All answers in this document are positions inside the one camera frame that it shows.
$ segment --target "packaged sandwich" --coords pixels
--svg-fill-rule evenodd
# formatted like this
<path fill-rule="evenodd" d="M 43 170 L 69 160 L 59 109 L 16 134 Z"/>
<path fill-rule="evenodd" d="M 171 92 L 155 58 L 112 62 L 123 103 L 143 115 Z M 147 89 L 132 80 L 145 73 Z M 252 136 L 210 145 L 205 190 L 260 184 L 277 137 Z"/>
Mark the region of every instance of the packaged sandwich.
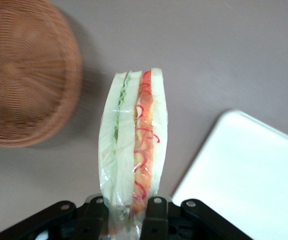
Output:
<path fill-rule="evenodd" d="M 167 138 L 162 70 L 117 73 L 98 140 L 100 189 L 112 239 L 140 238 L 148 199 L 159 189 Z"/>

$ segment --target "metal screw head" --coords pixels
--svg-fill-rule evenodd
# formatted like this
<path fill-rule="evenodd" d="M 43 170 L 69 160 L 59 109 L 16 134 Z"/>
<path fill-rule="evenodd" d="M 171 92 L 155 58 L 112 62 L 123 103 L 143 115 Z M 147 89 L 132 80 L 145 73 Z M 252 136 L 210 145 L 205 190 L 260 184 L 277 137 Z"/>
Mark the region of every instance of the metal screw head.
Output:
<path fill-rule="evenodd" d="M 70 208 L 70 205 L 68 205 L 68 204 L 65 204 L 65 205 L 60 207 L 61 210 L 67 210 L 69 208 Z"/>
<path fill-rule="evenodd" d="M 103 202 L 104 202 L 103 198 L 98 198 L 98 199 L 96 200 L 96 203 L 97 203 L 97 204 L 101 204 L 101 203 L 103 203 Z"/>
<path fill-rule="evenodd" d="M 159 197 L 154 198 L 154 203 L 155 204 L 161 204 L 162 203 L 162 199 L 160 199 Z"/>
<path fill-rule="evenodd" d="M 194 208 L 196 206 L 195 202 L 193 201 L 187 201 L 186 205 L 189 206 L 190 208 Z"/>

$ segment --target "white plate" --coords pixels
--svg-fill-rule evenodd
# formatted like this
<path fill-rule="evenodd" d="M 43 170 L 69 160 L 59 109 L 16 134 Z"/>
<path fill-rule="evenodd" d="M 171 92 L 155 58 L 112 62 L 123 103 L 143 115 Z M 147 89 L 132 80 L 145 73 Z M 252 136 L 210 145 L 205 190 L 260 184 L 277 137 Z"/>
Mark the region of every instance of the white plate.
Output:
<path fill-rule="evenodd" d="M 255 240 L 288 239 L 288 135 L 241 111 L 224 113 L 173 202 L 190 198 Z"/>

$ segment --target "table surface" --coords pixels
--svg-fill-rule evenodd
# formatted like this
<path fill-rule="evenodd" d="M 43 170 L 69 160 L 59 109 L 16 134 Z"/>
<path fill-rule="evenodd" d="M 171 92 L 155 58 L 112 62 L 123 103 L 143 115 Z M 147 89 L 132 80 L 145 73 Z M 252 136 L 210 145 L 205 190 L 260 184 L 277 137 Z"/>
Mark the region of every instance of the table surface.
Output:
<path fill-rule="evenodd" d="M 115 73 L 163 69 L 172 195 L 221 113 L 288 134 L 288 1 L 53 0 L 83 58 L 78 107 L 53 138 L 0 147 L 0 231 L 61 200 L 100 192 L 98 135 Z"/>

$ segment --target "wicker basket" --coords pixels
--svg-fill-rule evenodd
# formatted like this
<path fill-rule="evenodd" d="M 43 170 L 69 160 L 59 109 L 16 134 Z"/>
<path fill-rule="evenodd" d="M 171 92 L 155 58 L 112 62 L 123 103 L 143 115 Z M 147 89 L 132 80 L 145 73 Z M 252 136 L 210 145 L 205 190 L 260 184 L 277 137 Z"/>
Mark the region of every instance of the wicker basket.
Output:
<path fill-rule="evenodd" d="M 79 49 L 59 10 L 47 0 L 0 0 L 0 146 L 53 136 L 81 83 Z"/>

